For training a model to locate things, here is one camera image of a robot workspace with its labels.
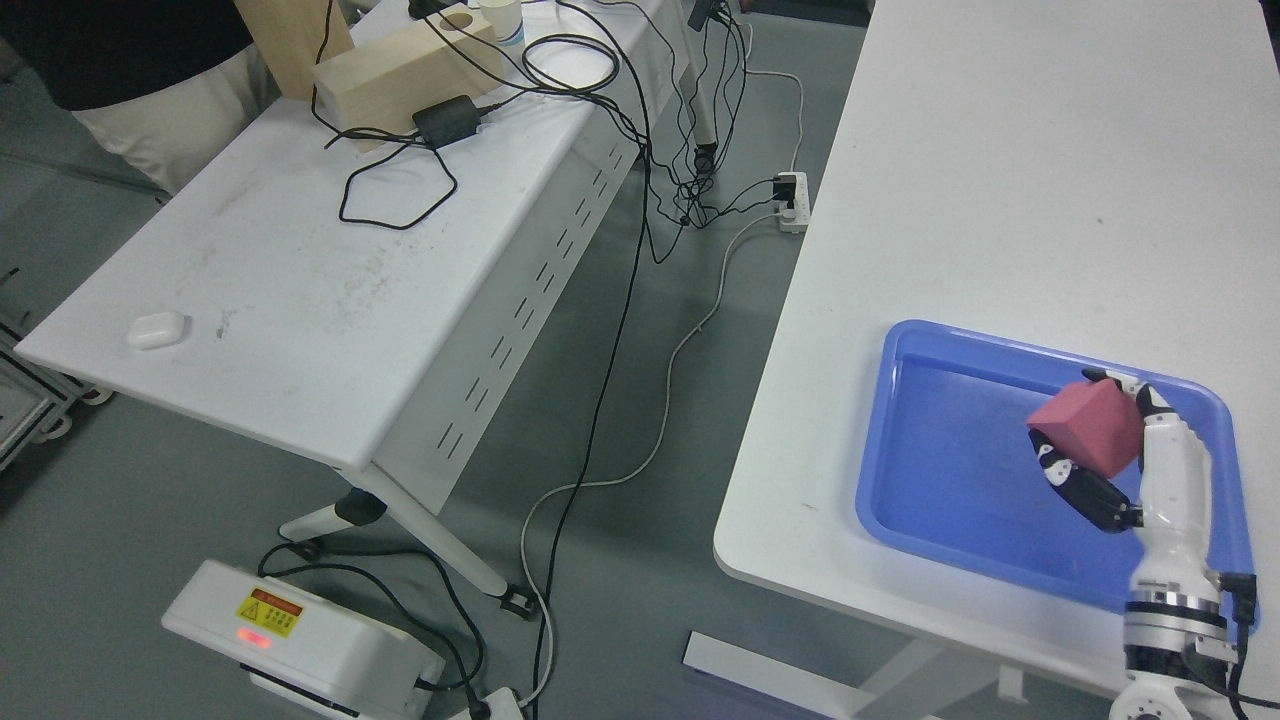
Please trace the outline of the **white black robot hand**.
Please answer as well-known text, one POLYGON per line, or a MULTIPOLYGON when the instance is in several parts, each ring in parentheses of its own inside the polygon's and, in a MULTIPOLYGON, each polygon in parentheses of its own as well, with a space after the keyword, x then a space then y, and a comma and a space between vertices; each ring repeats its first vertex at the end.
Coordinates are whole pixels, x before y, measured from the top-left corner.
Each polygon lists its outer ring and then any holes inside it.
POLYGON ((1148 380, 1100 368, 1085 368, 1082 374, 1083 380, 1114 380, 1135 400, 1144 421, 1140 454, 1107 478, 1075 464, 1028 428, 1044 479, 1097 529, 1135 532, 1143 556, 1130 575, 1130 597, 1140 585, 1215 596, 1216 571, 1207 564, 1212 459, 1204 442, 1148 380))

